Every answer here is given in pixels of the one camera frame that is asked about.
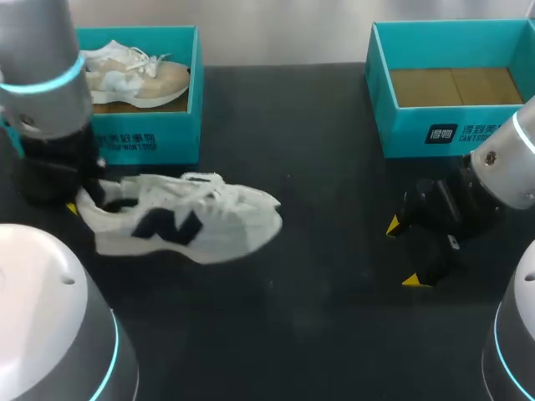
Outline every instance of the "black table surface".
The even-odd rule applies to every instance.
[[[270,192],[284,220],[261,251],[217,266],[95,255],[66,208],[21,200],[1,138],[0,221],[78,255],[133,341],[140,401],[487,399],[482,347],[535,213],[465,246],[468,268],[433,290],[402,287],[415,268],[385,230],[405,188],[453,161],[385,160],[363,64],[206,68],[199,170]]]

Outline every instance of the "metal bolt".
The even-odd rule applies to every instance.
[[[497,154],[494,150],[491,150],[487,153],[487,156],[485,156],[485,164],[486,165],[493,165],[494,162],[497,159]]]
[[[26,124],[26,125],[29,125],[30,127],[33,127],[34,124],[35,124],[35,121],[33,121],[33,119],[29,116],[27,116],[26,114],[20,114],[20,120]]]

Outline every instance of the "beige sneaker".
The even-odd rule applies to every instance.
[[[93,104],[126,102],[139,108],[158,107],[186,92],[190,74],[185,65],[149,57],[115,40],[103,48],[82,51]]]

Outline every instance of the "black logo on box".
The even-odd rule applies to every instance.
[[[433,124],[429,127],[427,144],[449,144],[453,140],[453,135],[457,131],[457,124]]]
[[[158,149],[156,137],[154,134],[109,134],[96,135],[97,146],[99,149],[107,148],[108,150],[148,150],[155,151]]]

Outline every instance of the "new balance logo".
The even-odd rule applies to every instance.
[[[152,209],[141,219],[132,236],[149,239],[158,235],[164,241],[186,246],[197,237],[201,229],[202,222],[193,211],[177,229],[173,211]]]

